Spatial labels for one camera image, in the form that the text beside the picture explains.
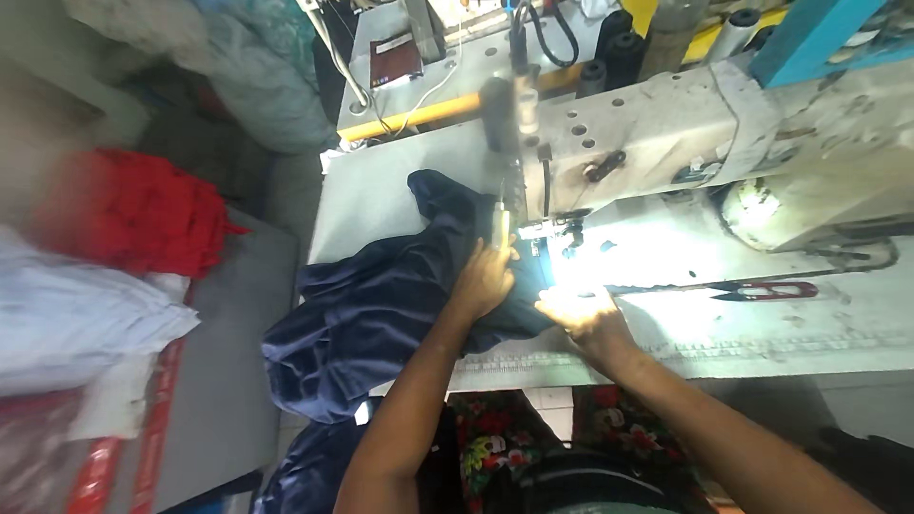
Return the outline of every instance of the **scissors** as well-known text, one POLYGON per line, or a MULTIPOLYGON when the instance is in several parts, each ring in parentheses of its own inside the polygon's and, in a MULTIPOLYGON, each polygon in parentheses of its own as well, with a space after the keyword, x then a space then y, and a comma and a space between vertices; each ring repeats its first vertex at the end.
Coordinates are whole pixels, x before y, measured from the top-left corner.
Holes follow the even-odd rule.
POLYGON ((728 291, 725 294, 711 296, 727 302, 812 298, 819 294, 819 288, 808 282, 723 282, 710 285, 709 288, 728 291))

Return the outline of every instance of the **screw hole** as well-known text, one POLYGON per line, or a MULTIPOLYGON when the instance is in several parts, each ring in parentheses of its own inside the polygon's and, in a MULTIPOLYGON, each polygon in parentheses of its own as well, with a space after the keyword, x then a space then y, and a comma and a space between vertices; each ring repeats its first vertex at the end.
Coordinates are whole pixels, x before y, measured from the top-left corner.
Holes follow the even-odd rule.
POLYGON ((358 101, 355 101, 355 102, 352 102, 349 104, 349 111, 356 116, 361 116, 367 110, 368 110, 368 107, 365 105, 362 105, 358 101))

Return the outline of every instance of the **person's left hand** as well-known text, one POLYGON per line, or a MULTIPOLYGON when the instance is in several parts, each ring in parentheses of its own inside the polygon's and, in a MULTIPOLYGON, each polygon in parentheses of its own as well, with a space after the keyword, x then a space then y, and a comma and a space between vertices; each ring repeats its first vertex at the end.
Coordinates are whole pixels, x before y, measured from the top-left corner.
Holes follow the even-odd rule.
POLYGON ((511 234, 510 239, 502 242, 501 250, 485 246, 483 238, 476 241, 476 248, 451 291, 449 304, 453 308, 475 321, 505 300, 515 281, 514 273, 507 268, 508 259, 520 259, 513 247, 516 239, 511 234))

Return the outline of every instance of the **hand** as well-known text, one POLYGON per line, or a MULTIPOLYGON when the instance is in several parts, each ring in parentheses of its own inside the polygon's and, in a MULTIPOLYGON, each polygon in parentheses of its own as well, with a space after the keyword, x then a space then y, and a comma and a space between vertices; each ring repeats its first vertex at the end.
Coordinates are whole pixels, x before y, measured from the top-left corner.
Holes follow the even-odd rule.
POLYGON ((537 310, 568 331, 591 366, 619 381, 631 364, 646 358, 634 342, 622 311, 604 287, 590 296, 567 288, 550 287, 539 292, 537 310))
POLYGON ((483 239, 476 241, 476 248, 463 266, 451 291, 449 305, 469 315, 472 321, 496 308, 514 287, 514 272, 507 269, 508 259, 518 260, 512 245, 516 236, 505 237, 501 250, 485 247, 483 239))

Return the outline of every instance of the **navy blue fabric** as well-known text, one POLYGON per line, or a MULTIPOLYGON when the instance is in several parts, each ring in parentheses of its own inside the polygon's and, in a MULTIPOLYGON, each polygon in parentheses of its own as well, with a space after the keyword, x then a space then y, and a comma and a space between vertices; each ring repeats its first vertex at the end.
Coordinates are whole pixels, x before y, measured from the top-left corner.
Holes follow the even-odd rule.
MULTIPOLYGON (((407 183, 430 222, 425 230, 299 272, 305 302, 262 344, 273 401, 284 410, 320 423, 350 418, 372 388, 397 377, 444 307, 476 238, 491 234, 493 197, 429 169, 407 183)), ((516 248, 522 258, 511 264, 515 288, 476 323, 466 353, 552 325, 533 307, 546 286, 539 263, 529 244, 516 248)))
POLYGON ((352 454, 368 425, 311 423, 292 441, 257 499, 254 514, 331 514, 352 454))

